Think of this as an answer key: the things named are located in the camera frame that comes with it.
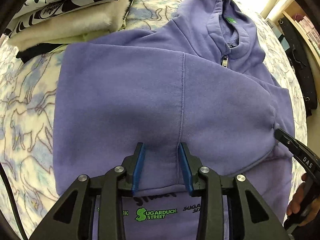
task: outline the stack of folded clothes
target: stack of folded clothes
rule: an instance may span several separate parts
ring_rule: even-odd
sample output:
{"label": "stack of folded clothes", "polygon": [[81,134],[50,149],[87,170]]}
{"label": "stack of folded clothes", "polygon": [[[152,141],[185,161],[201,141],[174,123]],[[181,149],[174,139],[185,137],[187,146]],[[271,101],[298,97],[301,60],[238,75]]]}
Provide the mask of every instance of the stack of folded clothes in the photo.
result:
{"label": "stack of folded clothes", "polygon": [[27,0],[4,34],[23,62],[62,44],[87,41],[125,27],[133,0]]}

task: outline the green dollar sign logo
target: green dollar sign logo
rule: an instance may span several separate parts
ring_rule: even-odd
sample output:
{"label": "green dollar sign logo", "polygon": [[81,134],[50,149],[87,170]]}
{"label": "green dollar sign logo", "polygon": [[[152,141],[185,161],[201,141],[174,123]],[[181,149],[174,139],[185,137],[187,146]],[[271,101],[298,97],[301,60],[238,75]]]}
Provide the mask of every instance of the green dollar sign logo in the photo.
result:
{"label": "green dollar sign logo", "polygon": [[137,217],[135,218],[135,220],[141,222],[146,220],[146,215],[144,214],[147,210],[145,208],[139,208],[137,210]]}

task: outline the fuzzy white fabric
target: fuzzy white fabric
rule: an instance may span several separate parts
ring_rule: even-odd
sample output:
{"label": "fuzzy white fabric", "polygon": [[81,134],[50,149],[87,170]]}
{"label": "fuzzy white fabric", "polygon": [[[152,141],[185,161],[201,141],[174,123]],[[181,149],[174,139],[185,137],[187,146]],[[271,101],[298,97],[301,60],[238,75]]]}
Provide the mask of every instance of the fuzzy white fabric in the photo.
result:
{"label": "fuzzy white fabric", "polygon": [[99,30],[118,31],[129,0],[90,6],[32,25],[8,40],[9,45],[24,51],[46,41],[73,37]]}
{"label": "fuzzy white fabric", "polygon": [[1,35],[1,37],[0,37],[0,47],[1,47],[1,45],[2,45],[2,43],[3,43],[3,41],[4,41],[4,39],[5,39],[5,35],[4,35],[4,34],[2,34],[2,35]]}

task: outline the purple hoodie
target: purple hoodie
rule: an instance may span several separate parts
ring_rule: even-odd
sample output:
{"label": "purple hoodie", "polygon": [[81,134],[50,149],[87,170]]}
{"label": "purple hoodie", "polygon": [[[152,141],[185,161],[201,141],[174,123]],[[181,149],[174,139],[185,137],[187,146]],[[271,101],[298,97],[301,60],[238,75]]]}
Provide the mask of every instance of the purple hoodie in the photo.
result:
{"label": "purple hoodie", "polygon": [[294,136],[292,107],[262,63],[255,24],[231,0],[184,0],[177,13],[156,32],[68,46],[54,117],[58,194],[144,142],[139,191],[123,198],[127,240],[194,240],[200,198],[186,192],[177,157],[186,142],[220,175],[244,173],[282,221],[292,155],[273,133],[280,126]]}

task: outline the seam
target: seam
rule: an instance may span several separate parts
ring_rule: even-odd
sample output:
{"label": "seam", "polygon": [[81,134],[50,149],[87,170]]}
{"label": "seam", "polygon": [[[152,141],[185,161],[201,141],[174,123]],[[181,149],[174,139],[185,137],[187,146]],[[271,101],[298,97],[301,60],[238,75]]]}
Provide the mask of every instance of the seam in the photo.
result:
{"label": "seam", "polygon": [[272,129],[275,130],[275,126],[276,126],[276,121],[277,121],[277,114],[278,114],[278,104],[276,101],[273,100],[272,95],[270,94],[270,91],[267,89],[266,85],[263,83],[258,83],[259,85],[261,85],[265,91],[267,91],[270,95],[270,99],[272,102],[272,107],[273,107],[273,125],[272,125]]}
{"label": "seam", "polygon": [[155,187],[155,188],[146,188],[146,189],[139,189],[138,191],[144,191],[144,190],[154,190],[154,189],[166,189],[166,188],[168,188],[168,187],[172,187],[172,186],[184,186],[184,189],[183,189],[183,191],[175,191],[175,192],[171,192],[171,193],[177,193],[177,192],[187,192],[187,190],[186,190],[186,185],[185,184],[172,184],[172,185],[168,185],[168,186],[165,186],[165,187]]}
{"label": "seam", "polygon": [[179,165],[179,157],[178,157],[178,147],[182,137],[182,126],[183,126],[183,114],[184,114],[184,85],[185,85],[185,53],[182,53],[182,77],[181,77],[181,114],[180,114],[180,127],[179,127],[179,135],[178,135],[178,143],[177,143],[177,151],[176,151],[176,168],[177,168],[177,181],[176,184],[179,183],[179,175],[180,175],[180,165]]}
{"label": "seam", "polygon": [[191,42],[188,40],[188,38],[186,37],[186,35],[184,35],[183,31],[179,28],[178,24],[174,21],[174,19],[172,19],[172,21],[174,22],[174,24],[176,25],[176,27],[179,29],[179,31],[182,33],[183,37],[185,37],[185,39],[188,41],[188,44],[190,45],[190,47],[192,48],[192,50],[194,51],[194,53],[201,57],[201,55],[199,55],[196,50],[193,48]]}

